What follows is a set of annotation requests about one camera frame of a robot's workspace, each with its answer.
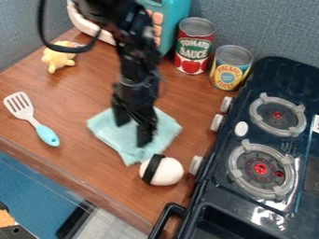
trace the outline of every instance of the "blue floor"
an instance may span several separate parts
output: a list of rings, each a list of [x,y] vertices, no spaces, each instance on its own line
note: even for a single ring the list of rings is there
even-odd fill
[[[41,239],[56,231],[81,202],[69,191],[0,152],[0,202],[27,230]]]

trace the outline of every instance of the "towel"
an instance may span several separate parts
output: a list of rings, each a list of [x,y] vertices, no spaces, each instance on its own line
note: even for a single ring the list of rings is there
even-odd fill
[[[137,123],[132,119],[118,127],[112,108],[89,119],[88,127],[97,138],[118,152],[125,165],[130,166],[150,159],[155,153],[162,153],[182,130],[175,119],[158,108],[155,108],[155,112],[159,119],[158,130],[153,141],[142,148],[137,147]]]

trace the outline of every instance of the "tomato sauce label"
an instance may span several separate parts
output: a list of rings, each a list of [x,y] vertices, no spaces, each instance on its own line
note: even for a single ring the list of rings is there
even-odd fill
[[[190,60],[201,60],[209,56],[212,51],[212,42],[203,39],[179,38],[176,51],[182,57]]]
[[[211,41],[181,37],[177,40],[174,64],[184,73],[197,75],[207,69],[211,52]]]

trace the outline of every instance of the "gray wall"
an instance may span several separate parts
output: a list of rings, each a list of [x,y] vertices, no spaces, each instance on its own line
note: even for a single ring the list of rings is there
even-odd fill
[[[318,0],[192,0],[191,15],[212,21],[217,47],[235,44],[257,59],[285,56],[319,67]]]
[[[72,24],[66,0],[47,1],[47,36],[52,39]],[[0,72],[42,46],[35,24],[37,4],[38,0],[0,0]]]

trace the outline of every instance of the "can lid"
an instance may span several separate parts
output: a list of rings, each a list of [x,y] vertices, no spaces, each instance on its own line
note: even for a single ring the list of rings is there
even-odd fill
[[[248,49],[235,45],[225,45],[216,50],[216,58],[224,63],[240,66],[253,62],[254,58]]]
[[[215,32],[213,24],[203,18],[187,18],[179,22],[179,29],[189,36],[208,36]]]

